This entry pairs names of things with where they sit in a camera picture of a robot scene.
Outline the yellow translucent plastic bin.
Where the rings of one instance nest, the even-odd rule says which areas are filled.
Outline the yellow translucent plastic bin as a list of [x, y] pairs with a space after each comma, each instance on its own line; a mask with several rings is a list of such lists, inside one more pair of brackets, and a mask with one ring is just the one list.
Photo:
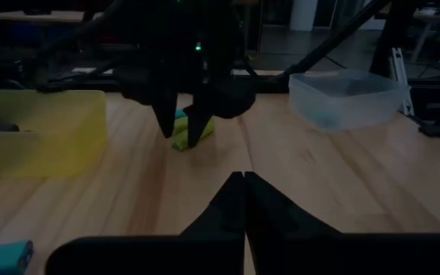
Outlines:
[[81, 173], [108, 141], [102, 91], [41, 93], [0, 90], [0, 177], [65, 177]]

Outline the silver frame bracket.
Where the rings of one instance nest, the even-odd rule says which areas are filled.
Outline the silver frame bracket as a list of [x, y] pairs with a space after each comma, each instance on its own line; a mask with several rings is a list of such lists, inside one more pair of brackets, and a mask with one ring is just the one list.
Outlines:
[[399, 47], [393, 47], [391, 49], [391, 56], [389, 57], [389, 61], [392, 78], [395, 79], [397, 82], [402, 83], [406, 87], [402, 103], [403, 114], [405, 116], [414, 116], [413, 101], [410, 93], [411, 87], [408, 83], [408, 78], [406, 75], [403, 52]]

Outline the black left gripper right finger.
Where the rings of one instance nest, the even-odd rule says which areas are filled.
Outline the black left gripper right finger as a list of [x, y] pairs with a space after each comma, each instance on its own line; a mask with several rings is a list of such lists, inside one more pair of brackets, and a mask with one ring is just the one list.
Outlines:
[[257, 275], [440, 275], [440, 233], [343, 233], [246, 172]]

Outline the clear plastic bin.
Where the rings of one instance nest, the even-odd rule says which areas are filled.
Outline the clear plastic bin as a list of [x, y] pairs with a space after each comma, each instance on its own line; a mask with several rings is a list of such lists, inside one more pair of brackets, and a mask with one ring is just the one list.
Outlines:
[[[406, 87], [394, 79], [362, 70], [294, 73], [288, 87], [293, 111], [325, 132], [387, 123], [402, 107], [406, 91]], [[336, 113], [340, 126], [317, 127], [310, 112], [319, 109]]]

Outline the teal lighter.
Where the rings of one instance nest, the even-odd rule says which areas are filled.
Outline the teal lighter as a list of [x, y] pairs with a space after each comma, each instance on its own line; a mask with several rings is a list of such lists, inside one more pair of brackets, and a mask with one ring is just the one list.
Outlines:
[[30, 240], [0, 244], [0, 275], [24, 275], [33, 254]]

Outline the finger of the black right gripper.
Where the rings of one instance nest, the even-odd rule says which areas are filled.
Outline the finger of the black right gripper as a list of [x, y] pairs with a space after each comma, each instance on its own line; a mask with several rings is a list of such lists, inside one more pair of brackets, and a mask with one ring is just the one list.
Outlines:
[[199, 143], [213, 114], [205, 107], [192, 104], [186, 108], [186, 116], [188, 117], [188, 146], [193, 148]]
[[160, 130], [165, 138], [170, 138], [173, 135], [176, 104], [177, 94], [175, 92], [160, 94], [152, 104]]

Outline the white building pillar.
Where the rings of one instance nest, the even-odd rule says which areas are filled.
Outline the white building pillar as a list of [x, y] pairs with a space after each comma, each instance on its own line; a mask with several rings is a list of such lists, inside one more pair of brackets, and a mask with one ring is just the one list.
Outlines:
[[290, 16], [291, 31], [311, 31], [318, 0], [293, 0]]

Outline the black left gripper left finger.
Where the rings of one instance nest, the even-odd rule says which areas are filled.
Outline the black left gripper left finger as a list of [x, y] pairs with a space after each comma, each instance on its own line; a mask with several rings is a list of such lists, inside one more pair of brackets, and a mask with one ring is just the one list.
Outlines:
[[242, 275], [244, 195], [233, 172], [180, 234], [77, 238], [48, 257], [46, 275]]

